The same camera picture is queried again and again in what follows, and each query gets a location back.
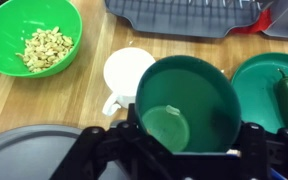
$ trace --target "green cup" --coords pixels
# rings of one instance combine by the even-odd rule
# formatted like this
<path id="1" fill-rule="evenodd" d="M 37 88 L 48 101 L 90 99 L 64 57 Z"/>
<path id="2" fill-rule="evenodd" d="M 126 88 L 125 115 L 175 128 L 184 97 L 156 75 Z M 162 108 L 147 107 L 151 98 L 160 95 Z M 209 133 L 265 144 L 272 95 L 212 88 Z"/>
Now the green cup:
<path id="1" fill-rule="evenodd" d="M 237 95 L 214 66 L 190 56 L 154 63 L 138 86 L 139 127 L 171 152 L 226 152 L 241 124 Z"/>

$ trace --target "wooden table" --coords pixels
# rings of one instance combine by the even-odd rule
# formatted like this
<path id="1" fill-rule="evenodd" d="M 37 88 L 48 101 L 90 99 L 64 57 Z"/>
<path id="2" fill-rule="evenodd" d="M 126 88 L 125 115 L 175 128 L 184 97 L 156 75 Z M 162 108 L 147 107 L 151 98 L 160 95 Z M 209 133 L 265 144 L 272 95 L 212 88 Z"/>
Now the wooden table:
<path id="1" fill-rule="evenodd" d="M 260 34 L 207 39 L 136 32 L 127 20 L 106 11 L 103 0 L 72 3 L 83 18 L 82 44 L 76 59 L 66 70 L 48 78 L 0 74 L 0 132 L 34 124 L 107 129 L 113 120 L 125 119 L 125 109 L 111 117 L 101 112 L 111 93 L 104 82 L 103 66 L 110 54 L 121 48 L 145 49 L 156 60 L 178 54 L 199 57 L 224 70 L 227 78 L 251 56 L 288 53 L 288 40 Z"/>

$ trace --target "plastic bowl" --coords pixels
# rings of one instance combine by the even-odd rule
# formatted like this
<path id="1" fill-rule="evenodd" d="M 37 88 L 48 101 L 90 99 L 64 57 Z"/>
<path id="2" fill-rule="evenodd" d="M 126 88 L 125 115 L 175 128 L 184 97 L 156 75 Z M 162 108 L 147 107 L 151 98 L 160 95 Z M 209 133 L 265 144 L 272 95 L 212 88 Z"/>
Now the plastic bowl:
<path id="1" fill-rule="evenodd" d="M 15 53 L 24 53 L 25 40 L 37 28 L 60 27 L 72 37 L 72 50 L 57 64 L 32 73 Z M 75 58 L 82 36 L 82 20 L 78 10 L 67 0 L 9 0 L 0 6 L 0 73 L 9 76 L 37 78 L 64 70 Z"/>

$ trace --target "bowl rim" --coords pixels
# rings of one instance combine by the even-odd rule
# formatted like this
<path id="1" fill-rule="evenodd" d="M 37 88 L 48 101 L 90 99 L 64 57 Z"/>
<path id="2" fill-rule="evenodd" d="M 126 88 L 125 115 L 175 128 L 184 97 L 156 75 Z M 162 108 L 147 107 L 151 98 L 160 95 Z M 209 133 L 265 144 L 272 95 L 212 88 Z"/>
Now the bowl rim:
<path id="1" fill-rule="evenodd" d="M 8 4 L 14 2 L 14 1 L 19 1 L 19 0 L 9 0 L 9 1 L 6 1 L 4 2 L 3 4 L 0 5 L 0 9 L 3 9 L 3 8 L 7 8 Z M 28 73 L 8 73 L 8 72 L 2 72 L 0 71 L 1 74 L 5 74 L 5 75 L 9 75 L 9 76 L 14 76 L 14 77 L 40 77 L 39 75 L 42 75 L 44 74 L 45 72 L 48 72 L 48 71 L 51 71 L 52 69 L 56 68 L 57 66 L 59 66 L 59 64 L 61 64 L 61 62 L 66 59 L 68 56 L 70 56 L 74 50 L 76 48 L 79 48 L 79 44 L 80 44 L 80 41 L 81 41 L 81 38 L 82 38 L 82 32 L 83 32 L 83 21 L 82 21 L 82 17 L 81 17 L 81 14 L 79 13 L 78 9 L 75 7 L 75 5 L 73 5 L 69 0 L 63 0 L 65 1 L 66 3 L 68 3 L 70 5 L 70 7 L 72 7 L 72 10 L 76 12 L 77 14 L 77 17 L 78 17 L 78 22 L 79 22 L 79 32 L 78 32 L 78 37 L 76 38 L 76 42 L 77 43 L 74 43 L 74 46 L 72 47 L 71 51 L 69 51 L 63 58 L 61 61 L 59 61 L 58 63 L 56 63 L 55 65 L 45 69 L 45 70 L 42 70 L 40 72 L 28 72 Z"/>

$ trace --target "table surface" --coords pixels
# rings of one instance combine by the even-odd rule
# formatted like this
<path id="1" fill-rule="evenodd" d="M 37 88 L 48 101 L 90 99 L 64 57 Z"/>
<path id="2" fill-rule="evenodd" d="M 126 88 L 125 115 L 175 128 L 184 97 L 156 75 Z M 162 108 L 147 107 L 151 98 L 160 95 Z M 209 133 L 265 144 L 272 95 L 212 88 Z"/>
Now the table surface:
<path id="1" fill-rule="evenodd" d="M 41 79 L 0 74 L 0 133 L 27 125 L 63 124 L 107 129 L 113 120 L 125 119 L 127 110 L 102 114 L 111 91 L 103 78 L 106 59 L 125 47 L 139 47 L 156 60 L 190 55 L 208 61 L 231 78 L 250 57 L 265 52 L 288 53 L 288 39 L 263 34 L 229 34 L 223 39 L 163 35 L 134 31 L 131 24 L 110 14 L 103 0 L 71 0 L 83 19 L 80 51 L 64 71 Z"/>

